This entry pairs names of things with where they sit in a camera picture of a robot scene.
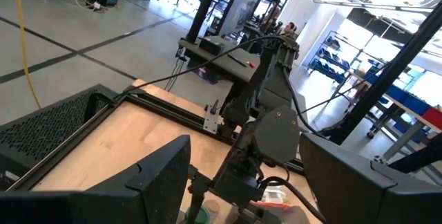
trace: person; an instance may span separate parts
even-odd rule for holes
[[[269,11],[265,15],[264,19],[262,19],[263,25],[271,24],[273,19],[279,18],[279,14],[281,13],[281,9],[279,8],[280,2],[281,0],[272,0]]]
[[[295,35],[295,31],[296,31],[296,25],[290,22],[284,28],[281,28],[279,35],[285,37],[293,37]]]

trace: white wall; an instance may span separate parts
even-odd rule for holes
[[[298,37],[300,54],[295,65],[307,66],[330,31],[337,31],[350,11],[350,7],[320,5]]]
[[[297,27],[296,34],[299,35],[318,6],[313,0],[288,0],[278,21],[284,24],[293,22]]]

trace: red object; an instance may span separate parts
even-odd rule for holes
[[[432,123],[435,127],[442,129],[442,112],[436,108],[430,107],[422,117]]]

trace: black metal frame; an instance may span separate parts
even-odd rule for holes
[[[115,111],[122,103],[128,102],[139,106],[147,111],[151,111],[164,118],[168,118],[178,124],[188,127],[194,131],[198,131],[209,138],[232,145],[233,140],[223,138],[220,135],[205,131],[205,119],[182,109],[174,104],[166,102],[158,97],[150,95],[142,91],[134,94],[125,95],[116,104],[108,104],[102,110],[98,111],[91,117],[80,129],[66,139],[54,151],[33,167],[26,175],[22,176],[8,191],[27,191],[31,190],[52,168],[54,168],[61,160],[63,160],[84,138],[97,128],[113,111]],[[300,175],[304,175],[304,167],[299,159],[294,159],[286,164],[287,168]]]

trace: black cable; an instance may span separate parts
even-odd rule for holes
[[[218,1],[215,2],[215,4],[213,5],[212,10],[211,10],[209,13],[207,13],[207,15],[206,15],[206,19],[207,19],[207,17],[208,17],[208,18],[211,17],[211,15],[213,14],[213,11],[215,11],[215,7],[216,7],[220,2],[221,2],[221,0],[218,0]]]
[[[379,71],[383,70],[384,68],[387,68],[388,65],[389,65],[389,64],[385,64],[384,66],[382,66],[382,67],[379,69]],[[316,104],[316,105],[310,107],[309,109],[306,109],[306,110],[300,112],[299,115],[300,115],[300,114],[303,114],[303,113],[306,113],[307,111],[310,111],[310,110],[312,110],[312,109],[315,109],[316,107],[318,107],[318,106],[320,106],[320,105],[323,105],[323,104],[326,104],[326,103],[328,103],[328,102],[331,102],[332,100],[336,99],[337,97],[343,96],[344,94],[350,92],[352,89],[355,89],[355,88],[357,88],[358,86],[360,86],[362,83],[365,83],[368,79],[370,79],[371,77],[375,76],[375,74],[377,74],[377,72],[376,72],[376,73],[372,73],[372,74],[369,75],[367,78],[365,78],[364,80],[362,80],[362,81],[360,81],[359,83],[355,84],[354,86],[352,86],[352,87],[349,88],[348,90],[346,90],[346,91],[344,91],[344,92],[342,92],[342,93],[338,93],[336,96],[331,97],[331,98],[329,98],[328,100],[325,100],[325,101],[323,101],[323,102],[321,102],[321,103],[318,103],[318,104]]]
[[[242,43],[242,44],[240,44],[240,45],[238,45],[238,46],[235,46],[234,48],[231,48],[230,50],[225,51],[225,52],[223,52],[223,53],[221,53],[221,54],[215,56],[214,58],[210,59],[209,61],[207,61],[207,62],[203,62],[203,63],[201,63],[200,65],[198,65],[198,66],[196,66],[196,67],[194,67],[194,68],[190,68],[190,69],[188,69],[188,70],[186,70],[186,71],[182,71],[182,72],[180,72],[180,73],[178,73],[178,74],[175,74],[175,75],[170,75],[170,76],[167,76],[167,77],[163,77],[163,78],[161,78],[161,79],[153,80],[153,81],[151,81],[151,82],[146,82],[146,83],[143,83],[143,84],[141,84],[141,85],[139,85],[139,86],[136,86],[136,87],[133,87],[133,88],[130,88],[130,89],[126,89],[125,91],[123,91],[123,92],[120,93],[119,95],[115,96],[115,97],[114,97],[114,100],[119,99],[120,97],[126,95],[127,93],[129,93],[129,92],[131,92],[131,91],[133,91],[133,90],[135,90],[135,89],[142,88],[143,86],[147,86],[147,85],[154,84],[154,83],[157,83],[157,82],[162,82],[162,81],[164,81],[164,80],[168,80],[168,79],[171,79],[171,78],[174,78],[174,77],[178,77],[178,76],[183,75],[183,74],[186,74],[186,73],[190,73],[190,72],[192,72],[192,71],[194,71],[194,70],[197,70],[197,69],[199,69],[199,68],[202,68],[203,66],[206,66],[207,64],[210,64],[211,62],[215,61],[216,59],[220,59],[221,57],[227,55],[228,53],[230,53],[230,52],[232,52],[232,51],[234,51],[234,50],[237,50],[237,49],[239,49],[239,48],[241,48],[241,47],[243,47],[243,46],[249,45],[249,44],[251,44],[251,43],[253,43],[253,42],[255,42],[255,41],[261,40],[261,39],[280,39],[280,40],[282,40],[282,41],[285,41],[283,38],[281,38],[281,37],[277,37],[277,36],[264,36],[264,37],[257,37],[257,38],[255,38],[255,39],[252,39],[252,40],[246,41],[246,42],[244,42],[244,43]]]
[[[285,164],[285,163],[282,163],[282,164],[278,163],[277,165],[278,165],[279,167],[284,168],[285,172],[287,173],[287,179],[286,179],[286,181],[287,181],[287,182],[290,181],[290,171],[289,171],[289,168],[286,166],[286,164]],[[279,183],[279,182],[269,183],[269,186],[281,186],[281,185],[282,185],[282,183]]]
[[[311,214],[313,214],[320,222],[325,223],[324,216],[312,205],[310,202],[303,196],[293,185],[291,185],[286,180],[277,177],[277,176],[270,176],[268,178],[265,178],[263,182],[260,185],[261,189],[265,189],[271,181],[276,181],[281,184],[283,184],[285,187],[290,189],[290,191],[295,194],[296,197],[303,203],[303,205],[310,211]]]
[[[300,110],[300,107],[299,107],[298,100],[296,99],[295,89],[291,85],[291,82],[290,82],[290,79],[289,79],[289,74],[288,74],[288,72],[286,70],[284,70],[282,73],[284,74],[285,81],[286,81],[287,85],[290,88],[291,97],[293,98],[293,102],[295,104],[296,112],[300,113],[301,110]],[[305,125],[305,127],[307,127],[314,135],[322,137],[324,139],[327,139],[324,135],[322,135],[317,130],[315,130],[313,127],[311,127],[309,125],[309,123],[304,119],[304,116],[302,116],[302,114],[298,114],[298,117],[301,119],[301,122]]]
[[[180,58],[177,58],[177,61],[175,62],[175,67],[173,68],[171,75],[174,75],[174,74],[177,73],[176,71],[177,71],[178,67],[180,66],[178,64],[179,62],[180,62]],[[169,81],[167,82],[166,86],[164,87],[164,90],[167,90],[167,88],[170,86],[172,80],[173,80],[173,78],[169,79]]]
[[[180,66],[178,67],[178,70],[177,70],[178,73],[182,71],[182,67],[183,66],[184,66],[184,61],[181,61],[181,64],[180,64]],[[178,80],[178,77],[174,77],[172,79],[172,84],[169,86],[168,92],[170,92],[172,90],[172,88],[173,88],[173,86],[175,86],[175,83],[177,82],[177,80]]]

